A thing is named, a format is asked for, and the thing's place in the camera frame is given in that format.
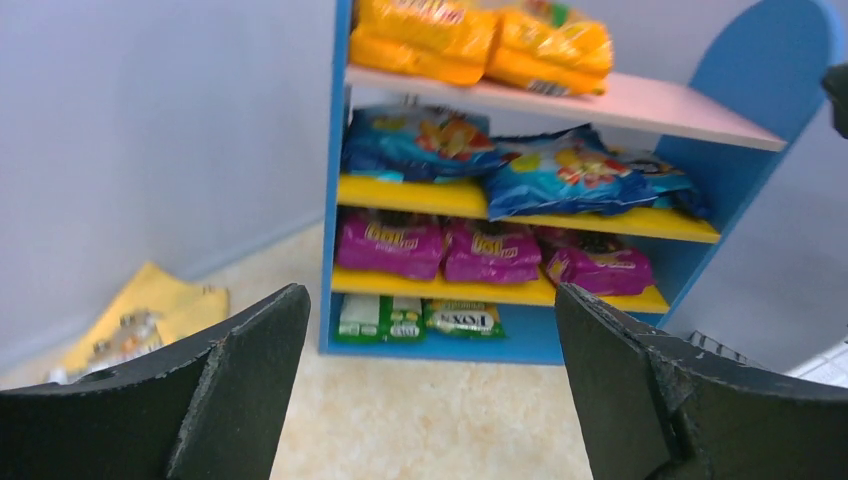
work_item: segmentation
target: yellow plastic bag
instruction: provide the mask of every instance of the yellow plastic bag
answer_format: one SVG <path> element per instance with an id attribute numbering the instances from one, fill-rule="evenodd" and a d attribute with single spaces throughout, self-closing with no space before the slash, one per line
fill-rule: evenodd
<path id="1" fill-rule="evenodd" d="M 578 10 L 524 0 L 498 11 L 486 76 L 547 95 L 602 95 L 613 67 L 606 27 Z"/>
<path id="2" fill-rule="evenodd" d="M 359 0 L 350 62 L 458 86 L 480 81 L 495 32 L 493 12 L 470 0 Z"/>
<path id="3" fill-rule="evenodd" d="M 181 282 L 147 263 L 48 380 L 72 383 L 170 345 L 225 320 L 229 309 L 227 290 Z"/>

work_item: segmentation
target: yellow shelf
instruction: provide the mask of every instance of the yellow shelf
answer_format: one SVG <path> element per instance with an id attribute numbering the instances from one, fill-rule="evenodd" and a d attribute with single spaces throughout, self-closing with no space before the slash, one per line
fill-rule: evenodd
<path id="1" fill-rule="evenodd" d="M 339 178 L 338 203 L 464 218 L 487 217 L 486 197 L 472 181 L 439 185 L 391 183 L 343 174 Z M 512 217 L 508 221 L 701 243 L 717 243 L 720 238 L 703 220 L 657 208 L 636 208 L 613 217 L 583 213 Z"/>
<path id="2" fill-rule="evenodd" d="M 449 283 L 439 276 L 432 282 L 409 280 L 381 272 L 361 272 L 333 267 L 333 291 L 371 295 L 400 295 L 422 298 L 448 298 L 477 302 L 511 303 L 517 305 L 554 304 L 556 290 L 540 272 L 539 280 L 519 285 L 488 285 L 484 283 Z M 601 297 L 610 305 L 625 312 L 666 313 L 669 306 L 656 287 L 641 295 Z"/>

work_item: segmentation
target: chip bag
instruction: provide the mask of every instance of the chip bag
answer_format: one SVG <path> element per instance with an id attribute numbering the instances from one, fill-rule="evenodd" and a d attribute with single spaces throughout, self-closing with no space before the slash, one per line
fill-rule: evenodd
<path id="1" fill-rule="evenodd" d="M 505 284 L 539 278 L 542 253 L 530 227 L 454 218 L 445 230 L 445 280 Z"/>
<path id="2" fill-rule="evenodd" d="M 498 309 L 491 303 L 425 300 L 427 327 L 465 338 L 506 338 Z"/>
<path id="3" fill-rule="evenodd" d="M 354 209 L 341 222 L 336 263 L 352 270 L 433 280 L 442 261 L 442 229 L 431 215 Z"/>
<path id="4" fill-rule="evenodd" d="M 613 67 L 606 27 L 567 5 L 522 0 L 498 11 L 486 76 L 546 95 L 602 95 Z"/>
<path id="5" fill-rule="evenodd" d="M 350 62 L 458 86 L 480 81 L 496 17 L 470 0 L 359 0 Z"/>
<path id="6" fill-rule="evenodd" d="M 613 234 L 537 227 L 536 235 L 555 284 L 573 283 L 595 295 L 639 295 L 656 283 L 648 257 Z"/>
<path id="7" fill-rule="evenodd" d="M 359 108 L 345 138 L 342 168 L 388 181 L 479 176 L 506 162 L 488 133 L 488 117 L 442 107 Z"/>
<path id="8" fill-rule="evenodd" d="M 345 295 L 336 339 L 346 343 L 415 343 L 427 336 L 421 299 Z"/>
<path id="9" fill-rule="evenodd" d="M 554 213 L 613 215 L 656 198 L 645 178 L 617 161 L 588 124 L 493 140 L 510 163 L 483 179 L 490 220 Z"/>
<path id="10" fill-rule="evenodd" d="M 642 150 L 616 152 L 616 158 L 648 180 L 657 195 L 654 208 L 675 208 L 698 218 L 710 216 L 706 198 L 679 168 Z"/>

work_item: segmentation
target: shelf board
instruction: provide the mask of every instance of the shelf board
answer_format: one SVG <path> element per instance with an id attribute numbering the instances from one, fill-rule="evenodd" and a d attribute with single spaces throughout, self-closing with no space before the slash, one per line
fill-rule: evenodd
<path id="1" fill-rule="evenodd" d="M 331 332 L 338 330 L 339 304 L 340 302 L 334 302 L 335 308 L 330 314 Z M 498 305 L 498 314 L 508 337 L 506 339 L 470 340 L 428 332 L 427 339 L 420 344 L 351 345 L 337 342 L 334 335 L 330 334 L 325 351 L 336 355 L 369 357 L 532 365 L 563 364 L 559 331 L 552 308 Z"/>
<path id="2" fill-rule="evenodd" d="M 471 181 L 392 183 L 343 174 L 339 178 L 338 204 L 463 218 L 487 217 L 486 197 L 480 186 Z M 584 213 L 512 217 L 507 221 L 701 243 L 717 243 L 720 238 L 719 233 L 703 220 L 657 208 L 636 208 L 612 217 Z"/>
<path id="3" fill-rule="evenodd" d="M 449 283 L 439 276 L 432 282 L 410 280 L 382 272 L 363 272 L 333 267 L 332 290 L 342 293 L 399 295 L 422 298 L 446 298 L 477 302 L 508 303 L 551 307 L 556 289 L 540 272 L 539 279 L 518 285 L 484 283 Z M 669 306 L 656 287 L 641 295 L 601 297 L 625 312 L 666 313 Z"/>
<path id="4" fill-rule="evenodd" d="M 350 85 L 432 95 L 612 127 L 779 152 L 786 142 L 689 87 L 613 72 L 601 97 L 546 97 L 483 81 L 459 88 L 435 80 L 349 65 Z"/>

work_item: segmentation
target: magenta snack bag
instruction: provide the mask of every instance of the magenta snack bag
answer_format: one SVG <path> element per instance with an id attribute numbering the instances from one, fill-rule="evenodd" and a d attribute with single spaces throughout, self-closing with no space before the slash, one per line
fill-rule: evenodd
<path id="1" fill-rule="evenodd" d="M 648 257 L 615 235 L 550 227 L 536 234 L 554 283 L 574 283 L 595 295 L 639 295 L 655 284 Z"/>
<path id="2" fill-rule="evenodd" d="M 446 230 L 447 281 L 523 283 L 539 278 L 542 252 L 529 227 L 453 218 Z"/>
<path id="3" fill-rule="evenodd" d="M 341 222 L 336 263 L 414 280 L 433 280 L 442 260 L 442 229 L 432 215 L 356 209 Z"/>

